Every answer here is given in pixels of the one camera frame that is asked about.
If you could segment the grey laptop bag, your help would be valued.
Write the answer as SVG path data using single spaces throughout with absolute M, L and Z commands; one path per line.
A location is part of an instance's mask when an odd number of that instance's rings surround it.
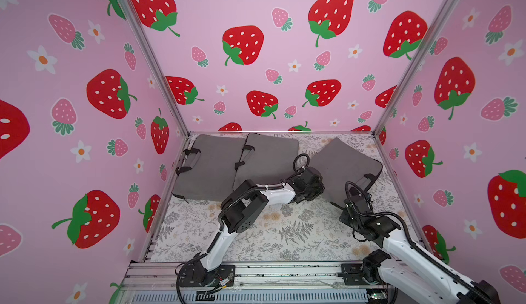
M 184 150 L 185 162 L 176 168 L 177 179 L 172 189 L 176 198 L 223 201 L 233 192 L 243 138 L 199 135 L 190 149 Z
M 345 184 L 348 181 L 367 192 L 383 169 L 380 161 L 360 153 L 338 138 L 310 159 L 310 167 L 322 176 L 323 197 L 337 208 L 342 208 L 347 199 Z
M 250 179 L 256 184 L 274 184 L 293 174 L 293 161 L 299 153 L 299 141 L 251 133 L 245 140 L 233 189 Z

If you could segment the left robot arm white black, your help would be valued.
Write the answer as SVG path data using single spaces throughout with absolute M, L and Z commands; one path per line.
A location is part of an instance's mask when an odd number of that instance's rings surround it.
M 310 166 L 309 155 L 302 153 L 293 162 L 296 163 L 301 157 L 306 158 L 305 166 L 294 167 L 294 173 L 288 178 L 265 185 L 248 179 L 223 201 L 217 218 L 219 228 L 210 246 L 175 270 L 179 302 L 186 302 L 182 288 L 209 287 L 209 290 L 197 292 L 198 296 L 209 297 L 234 284 L 236 267 L 224 265 L 223 258 L 235 238 L 256 222 L 264 208 L 268 205 L 312 201 L 323 193 L 323 177 Z

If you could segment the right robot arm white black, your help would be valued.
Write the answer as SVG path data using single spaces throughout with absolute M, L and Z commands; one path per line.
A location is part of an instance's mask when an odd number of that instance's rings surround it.
M 379 249 L 363 261 L 363 279 L 384 282 L 418 303 L 499 303 L 488 282 L 475 282 L 413 241 L 405 220 L 392 212 L 372 211 L 367 193 L 346 182 L 340 220 Z

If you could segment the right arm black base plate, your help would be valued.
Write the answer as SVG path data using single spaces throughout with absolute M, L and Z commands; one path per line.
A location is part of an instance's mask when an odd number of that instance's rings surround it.
M 346 286 L 375 286 L 379 283 L 375 270 L 364 264 L 342 264 L 337 276 L 343 279 Z

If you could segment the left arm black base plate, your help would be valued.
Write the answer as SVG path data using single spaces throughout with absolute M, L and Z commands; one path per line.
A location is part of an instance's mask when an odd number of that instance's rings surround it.
M 189 264 L 180 269 L 177 284 L 183 288 L 215 287 L 227 281 L 227 286 L 233 286 L 235 272 L 235 265 L 220 265 L 213 271 L 207 271 L 200 264 Z

